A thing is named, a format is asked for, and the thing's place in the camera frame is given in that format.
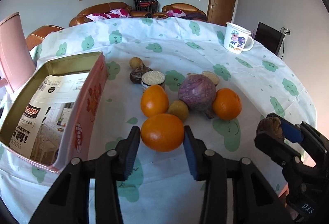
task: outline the cartoon mug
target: cartoon mug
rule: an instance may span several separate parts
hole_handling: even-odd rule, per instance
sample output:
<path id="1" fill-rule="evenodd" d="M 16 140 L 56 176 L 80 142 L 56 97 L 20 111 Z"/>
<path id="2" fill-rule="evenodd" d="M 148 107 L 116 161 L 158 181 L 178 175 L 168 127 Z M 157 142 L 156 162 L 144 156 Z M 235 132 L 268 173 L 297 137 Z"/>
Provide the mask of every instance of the cartoon mug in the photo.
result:
<path id="1" fill-rule="evenodd" d="M 249 51 L 254 46 L 254 40 L 250 35 L 251 31 L 227 22 L 224 48 L 233 53 Z"/>

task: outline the orange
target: orange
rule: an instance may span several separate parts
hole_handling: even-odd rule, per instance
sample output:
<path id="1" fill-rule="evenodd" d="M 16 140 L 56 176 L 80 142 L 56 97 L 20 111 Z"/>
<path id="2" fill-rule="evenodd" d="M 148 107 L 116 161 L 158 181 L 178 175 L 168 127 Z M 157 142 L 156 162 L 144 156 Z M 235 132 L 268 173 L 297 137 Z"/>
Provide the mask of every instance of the orange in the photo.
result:
<path id="1" fill-rule="evenodd" d="M 159 85 L 148 87 L 140 100 L 140 108 L 147 117 L 167 112 L 168 105 L 168 96 Z"/>
<path id="2" fill-rule="evenodd" d="M 216 92 L 216 98 L 213 101 L 213 110 L 221 119 L 232 120 L 242 110 L 241 100 L 233 90 L 222 88 Z"/>
<path id="3" fill-rule="evenodd" d="M 147 147 L 159 152 L 169 152 L 183 142 L 184 126 L 177 116 L 158 114 L 143 123 L 140 134 Z"/>

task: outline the small potato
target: small potato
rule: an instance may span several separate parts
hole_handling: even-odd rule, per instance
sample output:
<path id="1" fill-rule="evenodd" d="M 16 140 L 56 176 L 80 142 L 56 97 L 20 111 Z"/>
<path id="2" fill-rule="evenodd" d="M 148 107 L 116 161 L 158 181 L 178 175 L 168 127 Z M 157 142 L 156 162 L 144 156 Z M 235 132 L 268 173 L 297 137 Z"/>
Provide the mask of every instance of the small potato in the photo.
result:
<path id="1" fill-rule="evenodd" d="M 136 69 L 137 67 L 140 67 L 142 63 L 143 61 L 139 57 L 133 57 L 129 60 L 129 65 L 132 69 Z"/>
<path id="2" fill-rule="evenodd" d="M 169 106 L 168 113 L 177 116 L 184 122 L 189 116 L 189 109 L 183 101 L 177 100 Z"/>

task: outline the brown sofa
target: brown sofa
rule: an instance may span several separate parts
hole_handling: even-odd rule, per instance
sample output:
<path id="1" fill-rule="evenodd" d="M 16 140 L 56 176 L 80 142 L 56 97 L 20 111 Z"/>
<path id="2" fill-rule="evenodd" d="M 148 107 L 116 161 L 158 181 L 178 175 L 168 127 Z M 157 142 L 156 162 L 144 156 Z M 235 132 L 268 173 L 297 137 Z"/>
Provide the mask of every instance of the brown sofa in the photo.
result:
<path id="1" fill-rule="evenodd" d="M 82 10 L 76 17 L 74 17 L 70 21 L 70 27 L 81 25 L 84 23 L 92 22 L 91 19 L 87 18 L 87 15 L 90 14 L 104 14 L 114 9 L 125 9 L 132 17 L 149 17 L 150 12 L 137 12 L 133 11 L 131 6 L 127 5 L 124 2 L 116 1 L 116 2 L 108 2 L 102 3 L 100 5 L 94 5 Z"/>
<path id="2" fill-rule="evenodd" d="M 35 31 L 33 31 L 31 34 L 29 34 L 26 37 L 26 44 L 29 51 L 31 51 L 35 46 L 38 46 L 41 44 L 44 40 L 44 38 L 52 32 L 60 31 L 64 28 L 61 28 L 59 26 L 53 26 L 53 25 L 44 25 L 42 27 L 39 27 Z"/>
<path id="3" fill-rule="evenodd" d="M 153 18 L 167 18 L 169 17 L 168 14 L 166 13 L 167 11 L 173 10 L 173 9 L 180 9 L 183 12 L 187 13 L 201 13 L 203 15 L 206 15 L 204 11 L 199 10 L 198 8 L 196 8 L 193 5 L 189 5 L 187 3 L 173 3 L 171 5 L 165 5 L 164 7 L 162 7 L 162 12 L 158 12 L 158 13 L 154 13 L 152 15 Z M 202 19 L 199 18 L 194 18 L 193 20 L 199 20 L 199 21 L 203 21 Z"/>

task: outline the table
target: table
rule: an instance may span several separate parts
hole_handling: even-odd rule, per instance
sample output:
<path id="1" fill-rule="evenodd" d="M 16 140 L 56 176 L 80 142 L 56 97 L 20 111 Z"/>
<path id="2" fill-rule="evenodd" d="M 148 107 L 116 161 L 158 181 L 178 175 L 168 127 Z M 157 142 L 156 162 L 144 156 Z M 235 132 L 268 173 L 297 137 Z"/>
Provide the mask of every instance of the table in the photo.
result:
<path id="1" fill-rule="evenodd" d="M 89 159 L 115 147 L 133 125 L 141 127 L 146 120 L 139 107 L 141 86 L 129 80 L 130 58 L 138 56 L 153 70 L 165 73 L 169 102 L 177 99 L 187 73 L 215 72 L 220 78 L 217 89 L 231 88 L 240 96 L 241 114 L 227 122 L 191 112 L 184 124 L 223 157 L 251 158 L 280 193 L 286 184 L 280 167 L 254 146 L 257 124 L 267 113 L 276 112 L 292 123 L 306 121 L 315 127 L 314 104 L 289 67 L 263 45 L 255 41 L 251 51 L 237 55 L 223 48 L 223 34 L 225 27 L 179 18 L 102 20 L 48 35 L 38 46 L 37 67 L 59 54 L 103 51 L 109 77 L 95 119 Z M 18 92 L 4 96 L 0 124 Z M 1 197 L 21 224 L 28 223 L 56 177 L 0 146 Z M 182 145 L 159 153 L 141 142 L 133 174 L 117 186 L 125 224 L 198 223 L 204 183 L 190 175 Z M 91 207 L 93 188 L 91 182 Z M 94 210 L 90 210 L 90 223 L 94 223 Z"/>

